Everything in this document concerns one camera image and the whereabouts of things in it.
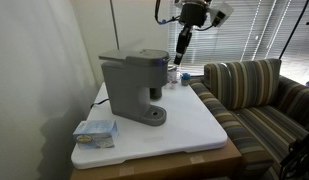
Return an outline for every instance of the white wall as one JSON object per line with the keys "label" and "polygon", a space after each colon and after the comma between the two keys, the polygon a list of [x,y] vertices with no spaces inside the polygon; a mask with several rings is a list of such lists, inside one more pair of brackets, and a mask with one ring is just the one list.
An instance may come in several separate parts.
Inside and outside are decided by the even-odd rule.
{"label": "white wall", "polygon": [[[98,55],[117,49],[110,0],[72,0],[94,76],[100,85],[103,75]],[[113,0],[121,50],[167,50],[168,26],[154,20],[156,0]],[[159,19],[168,19],[168,1],[162,1]]]}
{"label": "white wall", "polygon": [[68,179],[96,92],[69,0],[0,0],[0,179]]}

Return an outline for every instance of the wooden table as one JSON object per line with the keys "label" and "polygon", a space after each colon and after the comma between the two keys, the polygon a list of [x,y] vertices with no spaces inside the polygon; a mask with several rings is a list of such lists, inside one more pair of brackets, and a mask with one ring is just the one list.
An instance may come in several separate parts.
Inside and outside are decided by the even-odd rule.
{"label": "wooden table", "polygon": [[122,164],[74,169],[71,180],[202,179],[228,176],[238,169],[241,154],[230,139],[225,147],[128,160]]}

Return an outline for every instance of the blue and white box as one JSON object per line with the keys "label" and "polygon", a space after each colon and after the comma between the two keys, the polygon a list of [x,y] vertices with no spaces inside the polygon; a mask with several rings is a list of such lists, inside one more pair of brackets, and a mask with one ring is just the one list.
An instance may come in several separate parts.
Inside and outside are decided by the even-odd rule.
{"label": "blue and white box", "polygon": [[82,121],[73,133],[81,149],[113,148],[118,136],[115,120]]}

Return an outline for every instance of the couch armrest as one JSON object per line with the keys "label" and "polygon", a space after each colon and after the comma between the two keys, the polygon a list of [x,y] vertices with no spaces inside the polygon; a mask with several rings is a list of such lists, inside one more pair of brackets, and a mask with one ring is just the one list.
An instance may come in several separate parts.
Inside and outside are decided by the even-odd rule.
{"label": "couch armrest", "polygon": [[274,106],[309,129],[309,87],[280,76]]}
{"label": "couch armrest", "polygon": [[250,179],[252,177],[261,177],[273,164],[273,160],[268,152],[214,97],[202,83],[201,78],[192,79],[190,86],[242,154],[242,168],[236,175],[238,176],[237,178]]}

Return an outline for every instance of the window blinds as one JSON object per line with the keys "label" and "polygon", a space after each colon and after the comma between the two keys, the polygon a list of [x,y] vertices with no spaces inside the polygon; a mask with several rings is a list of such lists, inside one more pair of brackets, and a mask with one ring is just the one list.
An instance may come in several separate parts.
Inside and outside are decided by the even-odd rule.
{"label": "window blinds", "polygon": [[[212,7],[224,1],[213,0]],[[183,56],[181,71],[202,75],[203,66],[210,62],[247,61],[279,58],[284,45],[303,9],[305,0],[249,0],[225,1],[234,8],[233,14],[220,28],[199,32],[193,30],[190,45]],[[170,1],[170,16],[180,9]],[[288,72],[309,74],[309,4],[290,45],[282,57],[281,74]],[[182,26],[170,23],[168,51],[175,49]]]}

